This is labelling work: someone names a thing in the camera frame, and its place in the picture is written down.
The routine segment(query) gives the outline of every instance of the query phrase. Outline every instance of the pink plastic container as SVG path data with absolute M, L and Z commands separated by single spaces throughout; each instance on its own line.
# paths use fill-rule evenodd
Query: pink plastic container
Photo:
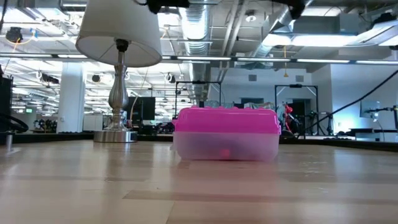
M 182 159 L 272 161 L 278 153 L 277 115 L 266 109 L 184 108 L 173 147 Z

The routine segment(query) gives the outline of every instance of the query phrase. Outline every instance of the pink lid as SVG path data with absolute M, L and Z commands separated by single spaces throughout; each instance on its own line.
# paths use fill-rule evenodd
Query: pink lid
M 173 124 L 183 132 L 280 134 L 275 111 L 266 109 L 184 108 Z

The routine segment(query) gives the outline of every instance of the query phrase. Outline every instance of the white lampshade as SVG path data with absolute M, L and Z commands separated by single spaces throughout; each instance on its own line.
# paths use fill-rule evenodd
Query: white lampshade
M 116 65 L 115 40 L 130 41 L 125 53 L 127 67 L 148 67 L 162 60 L 157 16 L 132 0 L 89 0 L 77 50 L 93 60 Z

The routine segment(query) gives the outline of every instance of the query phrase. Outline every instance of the wooden surface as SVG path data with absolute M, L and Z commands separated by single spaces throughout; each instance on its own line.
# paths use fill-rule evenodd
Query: wooden surface
M 0 223 L 398 223 L 398 154 L 280 146 L 273 164 L 180 161 L 170 143 L 0 149 Z

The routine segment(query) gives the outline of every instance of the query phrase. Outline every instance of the lamp base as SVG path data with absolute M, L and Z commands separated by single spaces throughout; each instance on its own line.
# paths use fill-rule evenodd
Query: lamp base
M 94 142 L 133 143 L 137 141 L 135 131 L 95 131 Z

